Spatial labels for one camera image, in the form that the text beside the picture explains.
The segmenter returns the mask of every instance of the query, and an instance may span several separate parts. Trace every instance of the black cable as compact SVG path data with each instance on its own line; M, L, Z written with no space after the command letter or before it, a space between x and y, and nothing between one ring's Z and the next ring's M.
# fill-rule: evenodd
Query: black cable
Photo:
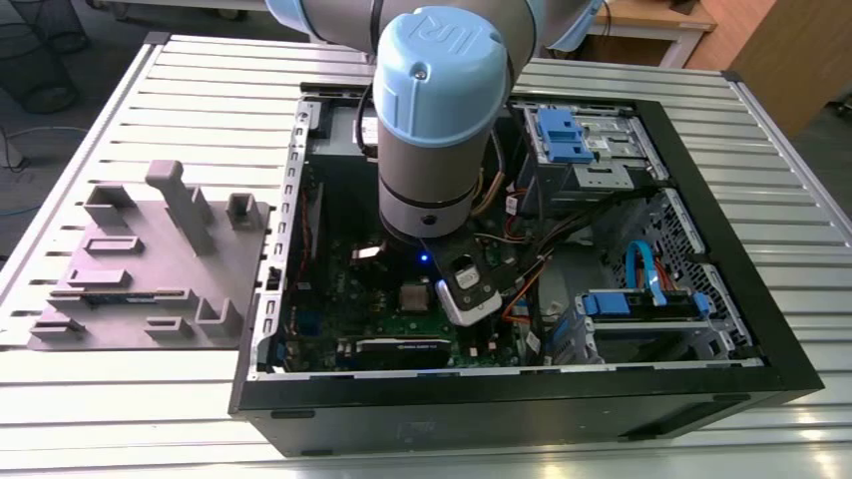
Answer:
M373 82L367 85L363 90L363 94L361 95L361 99L358 100L358 112L355 113L355 143L358 144L358 150L367 158L378 157L378 147L373 145L366 145L363 143L363 112L367 107L367 96L373 91Z
M531 145L531 136L529 135L529 131L522 125L522 117L519 116L519 112L514 109L514 106L510 104L510 100L505 101L505 109L507 110L507 114L510 115L514 126L519 130L519 136L525 142L526 146L526 158L525 160L531 161L531 175L534 177L534 193L537 197L537 228L538 233L543 236L543 191L541 190L541 176L538 174L538 165L537 165L537 157L534 154L534 146Z
M2 149L3 149L2 155L5 158L5 166L9 169L9 172L18 174L23 170L26 170L26 167L29 166L29 162L26 161L26 159L22 159L17 167L11 166L11 158L10 158L10 151L9 151L9 136L5 134L5 128L2 128L2 125L0 125L0 136L2 136Z
M493 151L495 152L495 170L505 175L505 152L502 151L502 143L495 135L495 128L490 129L490 142L493 143Z
M559 238L570 236L573 233L585 228L590 224L593 217L609 210L618 203L629 200L637 200L639 198L647 198L657 192L657 187L645 187L629 192L610 194L606 198L594 203L590 208L582 210L555 224L550 232L538 242L534 248L535 254L539 254L542 251L549 249Z
M609 32L611 31L611 10L609 10L609 3L606 2L606 0L602 0L602 8L606 11L606 20L602 26L602 36L607 37Z
M378 31L382 23L382 9L385 8L385 0L373 0L370 6L370 46L373 47L373 55L378 54L378 39L381 32Z

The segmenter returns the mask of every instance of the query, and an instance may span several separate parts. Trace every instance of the blue plastic clip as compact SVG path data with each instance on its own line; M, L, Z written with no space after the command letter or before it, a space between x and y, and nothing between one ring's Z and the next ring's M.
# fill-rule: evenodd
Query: blue plastic clip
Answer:
M591 162L594 153L585 147L582 127L575 124L567 110L538 110L537 128L546 144L546 159L550 163Z
M662 288L659 287L659 276L655 273L655 267L653 266L653 251L650 251L650 245L637 239L629 242L626 246L626 257L623 259L625 269L623 277L626 279L626 287L634 288L635 285L635 253L641 254L641 262L643 266L643 283L645 287L650 289L650 295L653 296L653 304L657 306L665 306L667 301L665 300L665 294L662 294Z

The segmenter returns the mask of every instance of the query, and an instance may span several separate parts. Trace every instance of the cable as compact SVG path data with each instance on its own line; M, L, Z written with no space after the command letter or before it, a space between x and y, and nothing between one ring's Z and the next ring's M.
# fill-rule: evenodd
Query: cable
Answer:
M481 173L481 169L478 169L478 180L475 180L475 189L473 190L473 199L478 198L478 194L481 193L481 184L483 183L483 177Z
M517 220L517 217L507 217L507 218L505 219L505 224L502 225L502 237L503 237L506 240L519 241L519 240L522 240L525 237L518 237L518 236L515 236L515 235L513 235L513 234L510 233L510 226L513 225L514 220Z
M29 166L29 162L26 161L26 159L21 160L21 163L17 164L17 167L11 166L11 158L10 158L10 149L9 149L9 137L5 134L5 128L2 128L2 126L0 125L0 135L2 136L2 149L3 149L3 153L2 153L2 158L5 158L5 166L9 169L9 172L11 172L13 174L18 174L21 173L23 170L26 170L26 167Z
M13 138L21 137L23 135L29 135L30 133L45 132L45 131L79 132L83 134L89 133L89 131L85 128L77 128L77 127L34 127L6 135L5 128L0 126L0 134L2 136L2 149L3 149L2 157L5 158L5 165L6 165L6 168L9 169L9 172L18 174L23 170L26 170L26 167L29 167L29 161L26 159L21 161L17 167L11 167L11 159L9 158L9 140L11 140Z
M34 133L34 132L46 132L46 131L79 132L82 134L89 133L89 131L85 128L77 128L77 127L34 127L34 128L27 128L26 130L21 130L19 132L14 132L9 134L6 138L11 140L13 138L17 138L22 135L29 135L30 133Z
M358 150L367 158L378 157L378 147L373 145L366 145L363 143L363 112L367 107L367 96L373 91L373 82L363 89L363 94L361 95L361 99L358 100L358 111L355 113L355 143L358 144Z
M517 292L517 295L514 296L514 299L510 301L510 303L507 304L507 306L505 307L505 309L502 310L502 314L499 315L499 317L502 319L505 319L509 316L510 313L510 309L511 307L517 304L517 302L519 301L519 297L522 296L522 294L526 292L526 290L529 289L529 287L531 286L531 284L534 283L534 281L537 280L537 277L541 276L541 273L543 272L543 265L541 266L541 268L538 269L538 271L534 272L534 274L529 277L529 279L526 280L526 283L522 285L522 288L519 289L519 291Z
M606 20L605 20L605 25L602 27L602 36L607 37L609 32L611 31L611 10L609 10L609 2L606 0L602 0L602 8L606 11Z
M23 215L25 213L34 212L41 208L41 205L37 207L26 208L23 210L18 210L15 212L0 212L0 217L14 217L17 215Z
M570 236L573 233L585 228L590 223L591 217L605 212L618 203L629 200L637 200L639 198L646 198L657 191L657 187L643 187L629 192L618 192L610 194L607 197L594 203L590 208L573 214L570 217L555 224L553 229L538 242L535 251L543 251L551 246L551 244L558 240L559 237Z
M501 238L501 237L495 237L494 235L487 235L485 233L473 233L474 237L479 237L479 238L487 238L489 240L494 240L494 241L499 241L503 242L506 244L523 244L525 241L521 241L518 239L506 239L506 238Z
M495 129L490 130L490 141L493 142L493 150L495 152L495 175L490 181L490 186L487 187L487 192L483 195L481 203L469 212L471 217L481 216L490 207L495 194L499 191L502 179L505 178L505 155L502 154L502 144L499 143L499 138L495 135Z

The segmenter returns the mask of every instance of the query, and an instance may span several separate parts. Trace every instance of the aluminum slatted table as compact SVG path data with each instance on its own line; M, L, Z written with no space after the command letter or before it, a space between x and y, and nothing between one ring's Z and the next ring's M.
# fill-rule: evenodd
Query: aluminum slatted table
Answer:
M89 222L93 185L134 198L151 159L207 200L273 203L299 83L366 84L342 47L173 36L145 45L0 272L0 470L103 477L847 477L852 228L754 99L717 73L537 60L519 92L662 104L826 389L670 441L282 460L226 413L235 351L25 349Z

